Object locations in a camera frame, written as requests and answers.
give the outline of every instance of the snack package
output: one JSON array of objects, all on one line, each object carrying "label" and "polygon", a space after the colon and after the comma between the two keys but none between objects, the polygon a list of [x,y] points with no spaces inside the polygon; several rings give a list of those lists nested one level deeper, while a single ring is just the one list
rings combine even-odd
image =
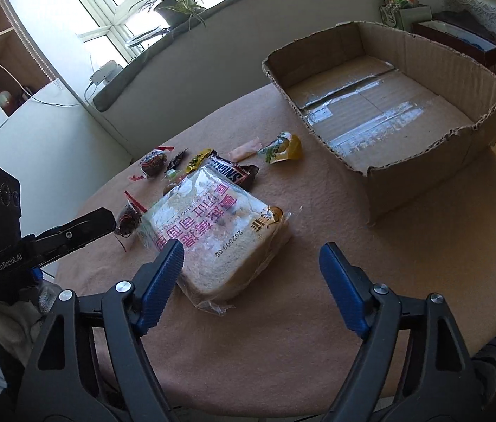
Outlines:
[{"label": "snack package", "polygon": [[179,239],[185,259],[178,285],[197,308],[224,314],[224,303],[288,241],[290,216],[202,166],[143,215],[139,235],[158,250]]},{"label": "snack package", "polygon": [[257,151],[263,149],[263,147],[264,146],[261,144],[260,138],[255,138],[252,141],[248,141],[247,143],[230,151],[227,158],[233,163],[238,163],[254,155]]},{"label": "snack package", "polygon": [[191,159],[184,172],[169,172],[169,174],[165,176],[165,179],[169,179],[169,181],[163,190],[164,195],[179,185],[181,180],[185,177],[184,175],[194,172],[201,166],[213,167],[224,177],[246,190],[252,186],[254,179],[260,170],[259,167],[255,165],[239,165],[219,157],[214,149],[203,149],[198,155]]},{"label": "snack package", "polygon": [[297,135],[281,132],[274,142],[258,151],[257,155],[264,158],[266,163],[302,159],[301,140]]},{"label": "snack package", "polygon": [[212,167],[228,180],[245,190],[252,187],[257,172],[260,171],[255,165],[239,165],[223,159],[216,155],[215,151],[209,154],[202,164]]},{"label": "snack package", "polygon": [[117,216],[114,234],[128,238],[139,228],[140,218],[147,210],[129,192],[125,191],[125,195],[127,204]]}]

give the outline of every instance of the electrical cable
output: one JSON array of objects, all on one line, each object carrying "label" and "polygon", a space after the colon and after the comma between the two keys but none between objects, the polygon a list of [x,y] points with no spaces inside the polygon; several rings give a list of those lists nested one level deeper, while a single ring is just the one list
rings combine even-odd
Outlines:
[{"label": "electrical cable", "polygon": [[2,70],[4,70],[8,75],[10,75],[12,77],[12,79],[19,85],[19,87],[21,87],[21,90],[23,90],[27,95],[29,95],[30,98],[32,98],[33,100],[35,100],[36,102],[39,102],[39,103],[42,103],[42,104],[47,104],[49,106],[59,106],[61,108],[70,108],[71,106],[79,106],[81,104],[84,104],[84,103],[87,103],[89,104],[88,100],[86,100],[86,93],[88,92],[88,90],[90,89],[91,85],[93,83],[90,83],[88,84],[88,86],[86,87],[86,90],[84,90],[84,101],[82,102],[78,102],[78,103],[75,103],[75,104],[58,104],[58,103],[46,103],[44,101],[41,101],[39,100],[38,98],[35,98],[32,94],[30,94],[24,86],[21,85],[21,83],[15,78],[15,76],[13,74],[11,74],[5,67],[3,67],[1,64],[0,64],[0,68]]},{"label": "electrical cable", "polygon": [[[57,104],[57,103],[46,103],[44,101],[41,101],[41,100],[38,100],[37,98],[35,98],[33,95],[31,95],[26,89],[24,86],[21,85],[21,83],[14,77],[13,74],[11,74],[5,67],[3,67],[1,64],[0,64],[0,68],[2,70],[4,70],[8,75],[10,75],[12,77],[12,79],[21,87],[21,89],[27,94],[29,95],[30,98],[32,98],[33,100],[35,100],[36,102],[39,102],[39,103],[42,103],[42,104],[47,104],[47,105],[50,105],[50,106],[60,106],[60,107],[70,107],[70,106],[80,106],[84,103],[87,103],[89,106],[91,106],[90,102],[88,101],[89,99],[86,98],[86,94],[88,92],[88,90],[90,89],[91,85],[94,84],[94,83],[90,83],[87,87],[86,87],[86,90],[84,91],[84,101],[83,102],[80,102],[80,103],[76,103],[76,104]],[[98,84],[95,84],[95,89],[94,91],[92,92],[91,96],[93,97],[94,96],[94,93],[95,91],[98,89]],[[9,119],[6,119],[4,120],[1,124],[0,124],[0,129],[5,125],[6,122],[8,122]]]}]

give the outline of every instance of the box on shelf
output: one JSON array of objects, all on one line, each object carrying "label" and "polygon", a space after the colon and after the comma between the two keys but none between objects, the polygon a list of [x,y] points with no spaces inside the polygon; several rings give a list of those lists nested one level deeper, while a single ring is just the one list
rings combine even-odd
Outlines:
[{"label": "box on shelf", "polygon": [[408,32],[412,32],[414,22],[424,22],[432,19],[431,8],[426,5],[396,10],[393,10],[392,6],[379,6],[379,10],[381,11],[383,24]]},{"label": "box on shelf", "polygon": [[349,22],[275,50],[263,67],[364,191],[370,223],[496,142],[496,76],[410,33]]},{"label": "box on shelf", "polygon": [[496,73],[496,44],[474,33],[440,20],[415,22],[413,32],[425,38],[445,44],[475,59]]}]

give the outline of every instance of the round table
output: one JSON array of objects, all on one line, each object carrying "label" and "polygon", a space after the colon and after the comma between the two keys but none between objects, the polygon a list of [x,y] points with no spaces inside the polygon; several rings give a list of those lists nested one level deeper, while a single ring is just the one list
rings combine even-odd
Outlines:
[{"label": "round table", "polygon": [[[152,367],[173,404],[213,414],[258,417],[319,414],[339,391],[360,345],[348,331],[318,268],[318,251],[336,242],[374,282],[399,295],[443,294],[466,345],[477,352],[496,335],[496,157],[491,150],[450,180],[367,226],[358,199],[340,176],[339,161],[311,136],[272,85],[256,90],[193,125],[165,145],[191,155],[221,155],[281,131],[300,136],[304,159],[261,167],[251,189],[260,200],[302,213],[292,239],[269,267],[233,300],[224,317],[195,309],[175,289],[159,325],[143,337]],[[80,213],[97,207],[115,215],[129,190],[151,205],[161,180],[131,182],[136,164],[110,180]],[[78,295],[103,292],[154,259],[138,238],[105,236],[63,258],[57,282]],[[401,335],[384,395],[393,395],[406,348]],[[105,376],[112,379],[105,341],[97,335]]]}]

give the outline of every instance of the plastic bag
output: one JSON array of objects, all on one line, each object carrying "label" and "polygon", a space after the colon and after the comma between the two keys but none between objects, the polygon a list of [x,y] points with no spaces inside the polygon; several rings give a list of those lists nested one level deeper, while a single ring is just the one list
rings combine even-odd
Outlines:
[{"label": "plastic bag", "polygon": [[167,154],[172,150],[174,150],[173,146],[155,147],[154,150],[139,160],[140,171],[143,174],[141,176],[137,176],[136,174],[129,176],[129,180],[152,179],[158,176],[164,169],[164,164],[168,159]]},{"label": "plastic bag", "polygon": [[202,166],[143,215],[139,236],[157,250],[179,239],[178,285],[197,308],[221,315],[288,241],[290,216]]},{"label": "plastic bag", "polygon": [[139,228],[140,218],[147,210],[129,192],[125,191],[125,196],[127,204],[117,216],[114,234],[128,238]]}]

